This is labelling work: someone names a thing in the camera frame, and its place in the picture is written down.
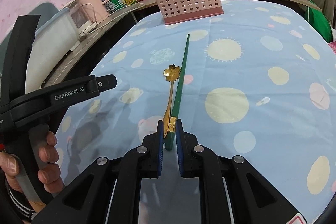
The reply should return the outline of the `person's left hand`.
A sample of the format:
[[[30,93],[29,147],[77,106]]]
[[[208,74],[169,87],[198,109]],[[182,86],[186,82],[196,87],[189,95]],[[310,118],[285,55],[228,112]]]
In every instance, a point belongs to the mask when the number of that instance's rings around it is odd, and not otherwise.
[[[44,185],[47,192],[54,194],[62,191],[64,184],[60,177],[60,168],[56,164],[59,160],[59,154],[55,148],[57,139],[51,131],[46,135],[46,142],[46,145],[39,148],[39,157],[47,165],[38,171],[38,179]],[[19,174],[17,159],[8,153],[1,152],[1,169],[5,173],[9,186],[13,190],[23,193],[16,179],[16,176]]]

